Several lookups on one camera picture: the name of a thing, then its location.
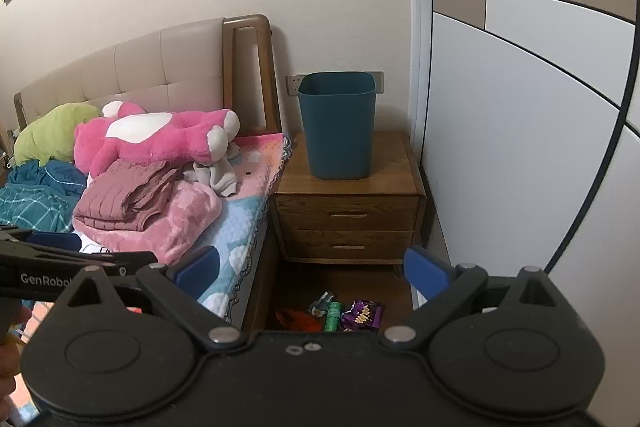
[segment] folded mauve towel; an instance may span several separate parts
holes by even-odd
[[[118,159],[82,193],[74,217],[94,229],[141,232],[164,210],[177,173],[166,161],[142,166]]]
[[[220,215],[222,200],[211,188],[178,180],[162,214],[144,232],[97,230],[73,220],[76,230],[113,252],[152,251],[160,263],[178,261]]]

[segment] door frame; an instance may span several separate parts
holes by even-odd
[[[414,155],[422,164],[429,102],[433,0],[410,0],[409,122]]]

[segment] human hand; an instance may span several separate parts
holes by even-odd
[[[30,309],[23,306],[15,317],[15,324],[23,324],[31,318]],[[9,418],[9,395],[15,391],[15,375],[20,369],[20,351],[15,343],[0,346],[0,421]]]

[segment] pink blanket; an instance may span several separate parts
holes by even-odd
[[[150,250],[160,263],[170,264],[189,250],[221,210],[222,201],[211,188],[177,181],[164,211],[149,221],[144,232],[92,229],[76,218],[72,222],[76,230],[111,251]]]

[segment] blue trash bin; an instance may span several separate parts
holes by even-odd
[[[376,83],[369,73],[311,73],[298,89],[311,174],[358,180],[371,173]]]

